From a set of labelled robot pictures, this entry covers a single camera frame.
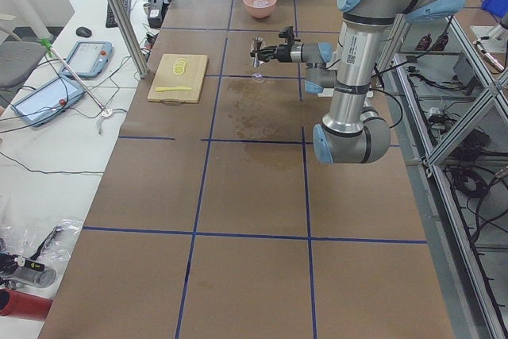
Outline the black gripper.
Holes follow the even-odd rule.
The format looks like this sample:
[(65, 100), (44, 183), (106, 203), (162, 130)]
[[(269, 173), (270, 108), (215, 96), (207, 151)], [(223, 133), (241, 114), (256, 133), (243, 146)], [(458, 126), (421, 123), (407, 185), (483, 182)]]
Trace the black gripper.
[(278, 60), (279, 62), (292, 62), (291, 58), (291, 44), (279, 44), (277, 46), (264, 46), (262, 48), (255, 48), (254, 52), (250, 53), (253, 59), (257, 60)]

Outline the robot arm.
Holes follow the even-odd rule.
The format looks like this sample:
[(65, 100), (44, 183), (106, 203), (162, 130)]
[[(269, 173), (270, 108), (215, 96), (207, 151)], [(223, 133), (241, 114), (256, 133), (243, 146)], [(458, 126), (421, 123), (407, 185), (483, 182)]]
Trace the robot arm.
[(313, 128), (313, 146), (324, 164), (368, 164), (388, 150), (387, 122), (366, 101), (384, 31), (402, 14), (409, 23), (432, 21), (459, 12), (466, 0), (337, 0), (343, 13), (340, 44), (302, 44), (286, 27), (278, 46), (253, 41), (251, 57), (257, 62), (303, 62), (306, 90), (333, 89), (329, 112)]

